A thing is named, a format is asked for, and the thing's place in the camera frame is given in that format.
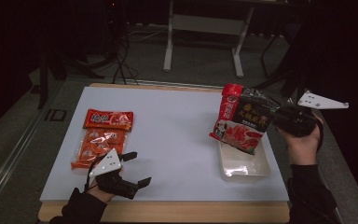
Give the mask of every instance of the human hand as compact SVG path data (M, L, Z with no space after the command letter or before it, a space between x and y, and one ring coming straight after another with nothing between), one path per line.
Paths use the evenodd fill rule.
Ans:
M313 114L316 119L323 123L322 119ZM278 128L283 138L286 140L289 159L291 164L295 165L313 165L316 164L316 153L319 141L321 140L321 132L318 125L308 136L295 137L290 133Z
M89 187L89 190L86 191L86 193L96 197L103 203L109 203L113 197L115 197L114 194L106 193L105 191L100 190L95 179L92 181L91 186Z

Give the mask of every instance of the white table leg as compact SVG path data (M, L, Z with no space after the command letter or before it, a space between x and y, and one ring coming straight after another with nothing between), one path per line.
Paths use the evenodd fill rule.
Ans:
M167 49L165 50L165 59L164 59L164 72L171 71L171 61L172 61L172 19L173 19L173 0L170 1L170 17L168 18L168 43Z
M248 27L251 22L251 18L252 18L254 10L255 9L253 7L249 8L248 15L246 17L246 21L243 24L243 28L240 33L240 39L238 41L237 47L232 49L232 58L234 60L235 73L238 78L243 78L240 52L241 52L243 40L245 39L246 32L248 31Z

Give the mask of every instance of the snack package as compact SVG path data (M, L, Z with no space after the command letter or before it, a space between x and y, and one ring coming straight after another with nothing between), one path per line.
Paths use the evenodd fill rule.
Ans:
M83 128L121 129L131 131L133 112L100 111L89 109Z
M71 161L72 169L89 168L97 157L107 154L112 148L121 154L126 134L126 131L117 129L87 129L83 143Z
M209 134L237 149L255 154L255 148L279 105L260 91L227 84L222 91L219 117Z

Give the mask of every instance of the dark background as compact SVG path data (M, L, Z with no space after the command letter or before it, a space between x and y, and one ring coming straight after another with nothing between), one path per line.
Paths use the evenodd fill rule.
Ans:
M167 24L168 1L124 2L130 23ZM216 9L210 4L201 13L207 14L208 7ZM28 74L39 66L41 30L49 33L56 47L80 60L85 60L87 51L109 49L100 41L105 29L101 26L105 18L98 13L102 8L102 2L90 5L90 1L0 1L0 118L32 88ZM188 7L179 5L178 9L186 11ZM221 7L218 12L243 17L237 7ZM313 92L350 103L349 109L325 110L323 114L358 183L358 1L314 1L304 15L296 17L303 26L282 61L281 73L300 70ZM274 35L291 19L291 9L277 12L261 7L250 31ZM120 30L118 26L115 24L115 29Z

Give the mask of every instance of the black sleeve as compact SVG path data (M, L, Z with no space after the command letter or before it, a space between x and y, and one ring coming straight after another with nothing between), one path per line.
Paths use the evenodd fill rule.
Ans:
M106 203L88 193L74 192L66 206L62 208L62 217L54 217L50 224L99 224Z
M331 191L322 183L318 165L291 165L293 177L287 182L292 203L289 223L338 223Z

